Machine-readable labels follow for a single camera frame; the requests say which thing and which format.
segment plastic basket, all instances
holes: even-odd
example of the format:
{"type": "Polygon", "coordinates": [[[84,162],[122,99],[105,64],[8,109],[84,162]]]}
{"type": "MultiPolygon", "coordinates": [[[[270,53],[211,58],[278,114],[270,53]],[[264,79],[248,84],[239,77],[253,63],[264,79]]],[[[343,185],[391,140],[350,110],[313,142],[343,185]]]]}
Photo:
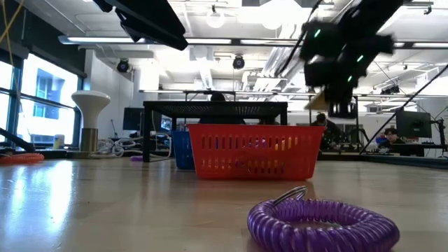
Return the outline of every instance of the plastic basket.
{"type": "Polygon", "coordinates": [[[182,170],[194,170],[195,161],[193,160],[193,151],[190,142],[189,132],[173,133],[174,156],[176,157],[176,166],[182,170]]]}
{"type": "Polygon", "coordinates": [[[324,127],[189,125],[201,179],[306,180],[324,127]]]}

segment wooden table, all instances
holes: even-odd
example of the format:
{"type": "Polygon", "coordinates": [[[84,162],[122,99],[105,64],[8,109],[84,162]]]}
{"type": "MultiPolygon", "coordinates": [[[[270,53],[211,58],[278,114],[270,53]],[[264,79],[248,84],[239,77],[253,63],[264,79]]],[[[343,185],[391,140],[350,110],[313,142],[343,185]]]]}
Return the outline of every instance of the wooden table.
{"type": "Polygon", "coordinates": [[[448,247],[448,173],[370,162],[319,162],[314,178],[201,181],[171,160],[47,161],[0,167],[0,251],[260,251],[249,209],[300,185],[396,222],[394,251],[448,247]]]}

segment person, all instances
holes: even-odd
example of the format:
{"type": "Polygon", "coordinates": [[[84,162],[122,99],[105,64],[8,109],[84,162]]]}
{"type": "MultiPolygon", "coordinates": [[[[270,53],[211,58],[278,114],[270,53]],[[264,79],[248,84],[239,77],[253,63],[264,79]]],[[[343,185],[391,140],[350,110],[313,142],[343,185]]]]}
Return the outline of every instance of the person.
{"type": "MultiPolygon", "coordinates": [[[[221,92],[214,92],[210,97],[210,102],[225,102],[224,94],[221,92]]],[[[199,123],[202,123],[202,124],[235,124],[235,125],[240,125],[240,124],[245,125],[246,124],[246,122],[244,122],[243,119],[238,119],[238,118],[201,118],[199,120],[199,123]]]]}
{"type": "Polygon", "coordinates": [[[384,131],[387,140],[378,145],[378,148],[393,149],[393,144],[406,144],[403,140],[398,138],[398,131],[395,128],[388,128],[384,131]]]}
{"type": "Polygon", "coordinates": [[[334,122],[327,119],[324,113],[318,114],[311,126],[325,126],[321,140],[321,150],[336,147],[336,143],[339,143],[343,138],[342,130],[334,122]]]}
{"type": "Polygon", "coordinates": [[[260,119],[258,125],[280,125],[274,118],[260,119]]]}

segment computer monitor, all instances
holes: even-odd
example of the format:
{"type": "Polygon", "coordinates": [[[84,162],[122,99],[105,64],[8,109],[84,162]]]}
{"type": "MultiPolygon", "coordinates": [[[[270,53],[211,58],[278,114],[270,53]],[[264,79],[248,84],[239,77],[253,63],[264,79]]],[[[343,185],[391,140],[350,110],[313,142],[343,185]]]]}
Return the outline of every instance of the computer monitor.
{"type": "Polygon", "coordinates": [[[401,137],[433,137],[429,113],[401,110],[397,112],[397,131],[401,137]]]}
{"type": "Polygon", "coordinates": [[[171,119],[162,118],[161,130],[171,131],[171,123],[171,119]]]}
{"type": "Polygon", "coordinates": [[[143,108],[125,108],[123,117],[123,130],[140,130],[141,115],[143,108]]]}

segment metal key ring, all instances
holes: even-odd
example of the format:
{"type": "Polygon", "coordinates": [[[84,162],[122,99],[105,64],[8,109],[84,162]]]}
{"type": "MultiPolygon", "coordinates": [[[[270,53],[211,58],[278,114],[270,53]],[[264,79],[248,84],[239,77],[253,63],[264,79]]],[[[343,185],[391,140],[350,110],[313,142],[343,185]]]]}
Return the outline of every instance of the metal key ring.
{"type": "Polygon", "coordinates": [[[292,190],[289,190],[288,192],[285,192],[284,194],[282,194],[280,197],[276,198],[274,200],[274,206],[278,206],[280,203],[282,203],[284,200],[297,195],[296,199],[300,200],[302,199],[305,195],[307,194],[307,187],[302,185],[302,186],[298,186],[292,190]]]}

